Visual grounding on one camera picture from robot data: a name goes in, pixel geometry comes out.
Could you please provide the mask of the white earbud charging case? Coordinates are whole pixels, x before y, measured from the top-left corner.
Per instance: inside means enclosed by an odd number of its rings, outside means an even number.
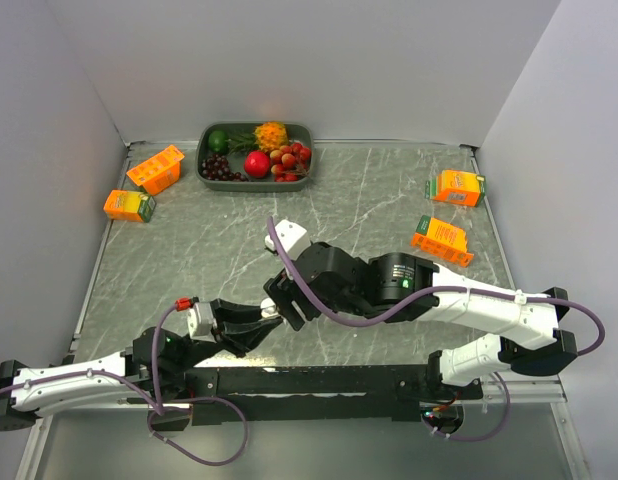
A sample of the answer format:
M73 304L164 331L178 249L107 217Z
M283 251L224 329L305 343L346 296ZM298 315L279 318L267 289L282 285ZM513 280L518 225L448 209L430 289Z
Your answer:
M280 316L278 307L275 302L270 298L265 298L260 304L261 318L272 319Z

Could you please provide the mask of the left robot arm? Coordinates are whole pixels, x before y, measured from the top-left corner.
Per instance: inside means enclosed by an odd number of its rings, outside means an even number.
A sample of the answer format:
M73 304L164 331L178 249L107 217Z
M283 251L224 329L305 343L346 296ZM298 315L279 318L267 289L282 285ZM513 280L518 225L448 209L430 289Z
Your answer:
M186 374L221 352L243 358L284 319L273 302L260 306L181 298L164 312L187 315L188 332L169 331L160 320L131 346L82 363L33 368L16 360L0 365L0 431L32 427L63 409L139 398L162 409L185 397Z

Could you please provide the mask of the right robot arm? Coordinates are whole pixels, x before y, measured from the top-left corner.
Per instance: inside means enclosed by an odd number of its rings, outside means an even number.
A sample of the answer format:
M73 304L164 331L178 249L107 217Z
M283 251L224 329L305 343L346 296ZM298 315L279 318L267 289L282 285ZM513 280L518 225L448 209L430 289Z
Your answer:
M365 261L325 242L303 250L264 290L294 330L328 312L347 320L434 321L481 331L478 339L428 357L425 383L448 398L483 375L511 370L545 377L578 356L573 333L560 329L567 294L524 294L470 280L429 260L393 252Z

